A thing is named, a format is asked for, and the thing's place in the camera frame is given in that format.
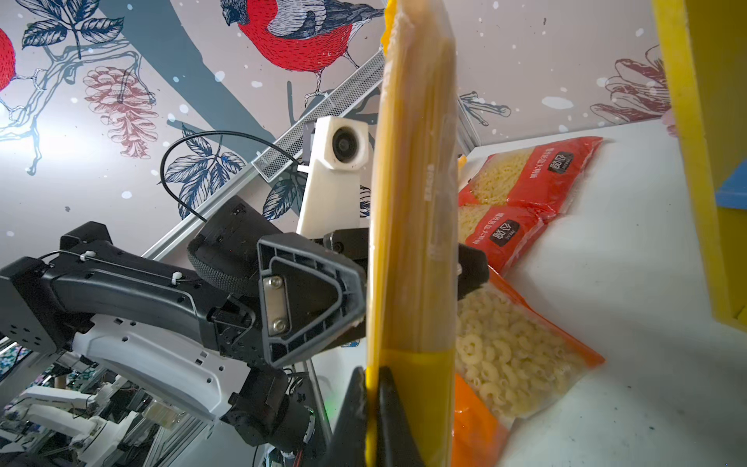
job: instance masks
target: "camera lens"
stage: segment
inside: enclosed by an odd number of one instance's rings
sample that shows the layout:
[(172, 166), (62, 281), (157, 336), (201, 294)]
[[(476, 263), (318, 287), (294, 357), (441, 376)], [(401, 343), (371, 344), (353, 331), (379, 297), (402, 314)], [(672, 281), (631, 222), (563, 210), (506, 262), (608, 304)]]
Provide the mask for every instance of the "camera lens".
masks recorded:
[(358, 152), (358, 138), (352, 129), (340, 128), (332, 137), (332, 151), (342, 163), (347, 163), (356, 157)]

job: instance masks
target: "macaroni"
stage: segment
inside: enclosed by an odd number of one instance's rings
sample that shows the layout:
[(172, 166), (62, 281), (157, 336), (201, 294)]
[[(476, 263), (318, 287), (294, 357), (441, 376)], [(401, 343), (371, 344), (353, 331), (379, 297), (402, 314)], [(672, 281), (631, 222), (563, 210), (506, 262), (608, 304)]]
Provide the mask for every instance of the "macaroni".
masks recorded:
[(504, 421), (527, 417), (568, 391), (586, 367), (559, 335), (492, 285), (459, 301), (456, 368)]

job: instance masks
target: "white dot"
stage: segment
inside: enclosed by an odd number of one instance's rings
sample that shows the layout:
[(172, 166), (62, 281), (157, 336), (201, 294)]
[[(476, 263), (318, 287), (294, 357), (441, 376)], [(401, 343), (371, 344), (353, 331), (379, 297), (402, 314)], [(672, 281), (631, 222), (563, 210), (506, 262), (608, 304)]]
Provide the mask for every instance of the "white dot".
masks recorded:
[(562, 98), (562, 97), (553, 97), (553, 96), (547, 96), (542, 100), (542, 104), (547, 105), (549, 108), (555, 108), (557, 110), (562, 110), (564, 108), (571, 108), (573, 107), (573, 102)]

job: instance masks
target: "wallpaper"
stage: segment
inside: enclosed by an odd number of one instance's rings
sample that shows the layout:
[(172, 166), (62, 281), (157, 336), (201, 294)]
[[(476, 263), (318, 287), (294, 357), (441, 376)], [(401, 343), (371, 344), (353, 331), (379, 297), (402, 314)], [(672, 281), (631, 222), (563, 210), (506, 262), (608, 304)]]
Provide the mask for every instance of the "wallpaper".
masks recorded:
[[(444, 0), (476, 144), (665, 116), (650, 4)], [(4, 0), (0, 264), (89, 220), (142, 253), (186, 214), (159, 185), (166, 148), (208, 129), (275, 140), (379, 49), (383, 0)], [(349, 117), (371, 125), (379, 91)], [(195, 207), (263, 150), (235, 137), (174, 150), (167, 183)], [(294, 230), (305, 176), (241, 196)], [(370, 211), (370, 168), (360, 187)]]
[[(383, 3), (331, 3), (3, 1), (0, 263), (54, 250), (89, 220), (147, 250), (186, 215), (159, 185), (173, 141), (208, 129), (273, 141), (379, 49)], [(358, 118), (375, 123), (375, 111)], [(195, 207), (263, 149), (192, 140), (169, 158), (167, 182)], [(293, 229), (303, 178), (251, 185), (254, 207)]]
[(651, 3), (444, 0), (459, 98), (482, 145), (661, 117)]

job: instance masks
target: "yellow shelf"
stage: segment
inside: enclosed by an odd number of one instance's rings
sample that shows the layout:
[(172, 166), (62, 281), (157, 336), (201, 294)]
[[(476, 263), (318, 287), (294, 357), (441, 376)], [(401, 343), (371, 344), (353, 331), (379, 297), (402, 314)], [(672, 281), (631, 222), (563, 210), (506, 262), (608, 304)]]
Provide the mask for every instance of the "yellow shelf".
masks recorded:
[(715, 197), (747, 156), (747, 4), (654, 0), (654, 14), (713, 316), (747, 332), (747, 211)]

